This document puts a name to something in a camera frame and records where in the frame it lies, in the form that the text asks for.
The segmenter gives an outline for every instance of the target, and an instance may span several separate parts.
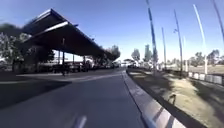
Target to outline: road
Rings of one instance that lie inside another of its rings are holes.
[[[143,128],[121,70],[90,74],[42,75],[72,83],[0,110],[0,127],[75,128],[81,122],[85,128]]]

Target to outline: canopy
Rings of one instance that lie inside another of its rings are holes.
[[[100,56],[104,50],[69,22],[63,22],[31,37],[25,43],[41,45],[67,53]]]
[[[42,13],[23,27],[23,32],[32,35],[25,43],[41,45],[67,53],[92,56],[104,54],[113,59],[111,53],[99,47],[75,25],[53,9]]]

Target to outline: concrete barrier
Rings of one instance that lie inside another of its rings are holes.
[[[198,74],[198,73],[194,73],[193,78],[194,78],[194,79],[198,79],[198,78],[199,78],[199,74]]]
[[[123,72],[122,74],[127,88],[137,104],[147,128],[185,128],[185,126],[171,115],[169,111],[136,85],[126,72]]]
[[[205,80],[205,74],[199,74],[199,80]]]
[[[213,82],[213,76],[212,75],[206,75],[205,76],[205,81],[207,81],[207,82]]]
[[[192,72],[188,72],[188,77],[193,77],[193,73]]]
[[[222,84],[222,77],[221,76],[213,76],[213,82],[216,84]]]

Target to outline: blue sky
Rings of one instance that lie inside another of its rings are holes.
[[[167,58],[179,58],[178,35],[173,9],[176,9],[181,35],[186,37],[184,55],[188,58],[203,52],[200,29],[192,4],[196,4],[205,32],[207,53],[219,49],[224,54],[224,43],[218,19],[210,0],[149,0],[154,18],[159,60],[163,60],[161,27],[164,27]],[[222,18],[224,1],[216,0]],[[146,0],[1,0],[0,23],[23,26],[43,11],[53,8],[104,48],[118,45],[120,60],[131,58],[134,48],[144,57],[146,44],[151,46],[150,23]]]

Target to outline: fence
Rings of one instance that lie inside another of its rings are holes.
[[[164,70],[166,73],[172,73],[174,75],[180,75],[180,71],[174,71],[174,70]],[[183,72],[182,76],[193,78],[196,80],[202,80],[214,84],[220,84],[224,86],[224,77],[220,75],[211,75],[211,74],[204,74],[204,73],[198,73],[198,72]]]

